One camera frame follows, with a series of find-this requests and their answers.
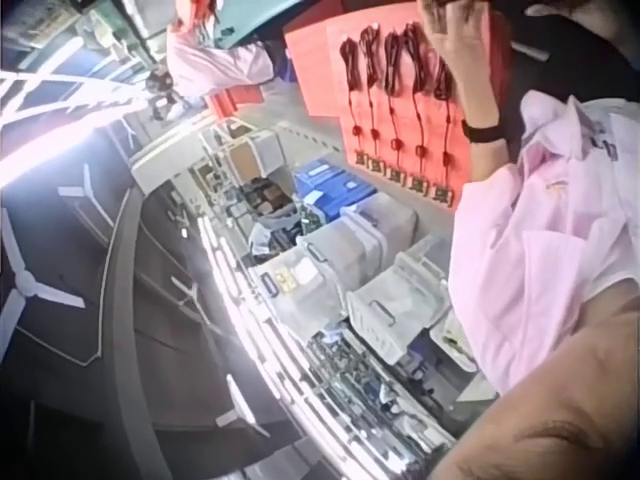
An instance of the white label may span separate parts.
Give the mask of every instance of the white label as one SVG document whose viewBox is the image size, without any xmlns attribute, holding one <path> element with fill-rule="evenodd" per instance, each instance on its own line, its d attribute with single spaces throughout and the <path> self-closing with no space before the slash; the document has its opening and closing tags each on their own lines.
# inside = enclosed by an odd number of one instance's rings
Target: white label
<svg viewBox="0 0 640 480">
<path fill-rule="evenodd" d="M 322 193 L 321 191 L 314 190 L 312 192 L 309 192 L 307 196 L 302 199 L 302 202 L 305 205 L 315 205 L 315 203 L 320 200 L 320 197 L 322 197 L 322 195 L 324 195 L 324 193 Z"/>
<path fill-rule="evenodd" d="M 331 167 L 325 163 L 324 165 L 320 165 L 319 167 L 316 167 L 313 170 L 311 170 L 309 172 L 309 176 L 310 177 L 315 177 L 316 175 L 319 175 L 322 172 L 326 172 L 327 170 L 329 170 L 329 168 L 331 168 Z"/>
<path fill-rule="evenodd" d="M 316 275 L 318 275 L 318 269 L 309 258 L 300 260 L 300 262 L 291 269 L 291 272 L 300 285 L 311 283 Z"/>
</svg>

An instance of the fan blade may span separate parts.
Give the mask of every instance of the fan blade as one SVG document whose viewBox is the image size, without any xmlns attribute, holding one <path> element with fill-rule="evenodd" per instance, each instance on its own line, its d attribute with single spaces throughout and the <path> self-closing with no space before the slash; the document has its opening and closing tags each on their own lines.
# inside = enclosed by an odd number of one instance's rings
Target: fan blade
<svg viewBox="0 0 640 480">
<path fill-rule="evenodd" d="M 16 236 L 13 233 L 13 227 L 11 226 L 9 213 L 6 208 L 2 209 L 2 240 L 11 268 L 14 272 L 21 272 L 26 267 L 22 259 L 22 253 L 20 253 L 20 247 L 18 247 L 18 242 L 16 242 Z"/>
<path fill-rule="evenodd" d="M 187 288 L 187 286 L 184 285 L 176 277 L 171 277 L 171 283 L 173 283 L 176 287 L 178 287 L 179 290 L 181 290 L 182 292 L 187 294 L 189 297 L 191 297 L 191 290 L 189 288 Z"/>
<path fill-rule="evenodd" d="M 69 305 L 70 307 L 84 308 L 84 300 L 77 295 L 57 290 L 42 283 L 36 283 L 36 296 L 54 303 Z"/>
<path fill-rule="evenodd" d="M 18 325 L 18 320 L 20 320 L 20 315 L 26 303 L 27 301 L 20 292 L 13 289 L 2 307 L 2 312 L 0 313 L 0 363 L 7 348 L 9 348 L 11 335 L 13 335 L 16 325 Z"/>
<path fill-rule="evenodd" d="M 93 198 L 93 187 L 91 186 L 91 172 L 89 171 L 89 164 L 85 163 L 82 168 L 82 176 L 84 179 L 84 191 L 87 197 Z"/>
<path fill-rule="evenodd" d="M 61 197 L 84 197 L 82 187 L 58 187 L 58 195 Z"/>
</svg>

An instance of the wire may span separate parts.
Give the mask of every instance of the wire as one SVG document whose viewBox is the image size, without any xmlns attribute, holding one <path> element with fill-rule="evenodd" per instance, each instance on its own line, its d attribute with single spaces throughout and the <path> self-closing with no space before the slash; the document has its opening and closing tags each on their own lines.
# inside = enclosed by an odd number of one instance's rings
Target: wire
<svg viewBox="0 0 640 480">
<path fill-rule="evenodd" d="M 395 138 L 391 140 L 391 149 L 396 152 L 396 166 L 400 167 L 400 150 L 402 149 L 402 140 L 398 138 L 398 126 L 396 123 L 396 113 L 393 108 L 391 98 L 398 94 L 398 61 L 400 60 L 400 52 L 402 42 L 400 35 L 391 32 L 384 40 L 384 54 L 386 59 L 386 70 L 384 75 L 384 91 L 387 94 L 389 104 L 389 115 L 393 125 L 393 133 Z"/>
<path fill-rule="evenodd" d="M 380 132 L 376 129 L 375 117 L 373 114 L 373 102 L 371 101 L 371 89 L 378 83 L 378 64 L 376 54 L 380 41 L 380 28 L 377 23 L 369 25 L 360 32 L 360 49 L 367 61 L 367 98 L 369 100 L 369 112 L 371 114 L 371 138 L 373 138 L 374 154 L 378 156 L 378 140 Z"/>
<path fill-rule="evenodd" d="M 353 102 L 351 100 L 351 93 L 360 90 L 360 72 L 358 70 L 358 44 L 351 37 L 346 37 L 340 45 L 340 56 L 344 62 L 346 75 L 347 75 L 347 89 L 349 91 L 349 112 L 351 113 L 351 120 L 353 120 L 353 128 L 351 134 L 354 137 L 358 137 L 358 150 L 362 151 L 362 128 L 356 121 L 355 113 L 353 112 Z"/>
<path fill-rule="evenodd" d="M 423 93 L 427 90 L 427 84 L 429 82 L 429 70 L 425 67 L 422 56 L 420 55 L 421 38 L 418 31 L 418 27 L 415 23 L 408 23 L 402 33 L 402 40 L 404 48 L 411 58 L 414 69 L 412 99 L 413 109 L 416 112 L 416 120 L 420 127 L 420 144 L 416 145 L 416 156 L 420 159 L 420 174 L 422 174 L 422 167 L 425 157 L 427 156 L 427 148 L 424 145 L 424 125 L 422 124 L 422 115 L 418 110 L 418 103 L 416 101 L 416 95 Z"/>
<path fill-rule="evenodd" d="M 444 167 L 445 187 L 449 188 L 449 168 L 451 166 L 451 154 L 448 150 L 449 131 L 451 129 L 451 98 L 453 97 L 453 75 L 447 67 L 442 57 L 438 60 L 438 70 L 436 73 L 436 84 L 433 89 L 433 96 L 436 100 L 446 102 L 447 117 L 444 131 L 442 148 L 442 166 Z"/>
</svg>

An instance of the black watch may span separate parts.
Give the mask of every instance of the black watch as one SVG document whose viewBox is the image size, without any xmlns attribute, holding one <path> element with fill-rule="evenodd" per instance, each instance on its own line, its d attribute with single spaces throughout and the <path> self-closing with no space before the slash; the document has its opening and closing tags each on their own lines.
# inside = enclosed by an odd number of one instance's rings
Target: black watch
<svg viewBox="0 0 640 480">
<path fill-rule="evenodd" d="M 471 143 L 492 143 L 504 139 L 502 124 L 488 128 L 475 128 L 469 126 L 466 121 L 462 121 L 462 133 Z"/>
</svg>

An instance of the blue box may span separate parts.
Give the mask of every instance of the blue box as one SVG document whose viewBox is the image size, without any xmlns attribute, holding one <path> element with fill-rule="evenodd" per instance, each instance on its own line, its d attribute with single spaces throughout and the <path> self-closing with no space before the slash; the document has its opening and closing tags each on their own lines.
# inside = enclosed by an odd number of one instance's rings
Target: blue box
<svg viewBox="0 0 640 480">
<path fill-rule="evenodd" d="M 327 162 L 324 158 L 314 160 L 293 171 L 293 185 L 300 198 L 317 190 L 327 180 L 346 173 L 342 168 Z"/>
<path fill-rule="evenodd" d="M 317 185 L 302 198 L 302 203 L 327 224 L 340 217 L 340 209 L 358 203 L 376 193 L 375 187 L 352 173 L 340 173 Z"/>
</svg>

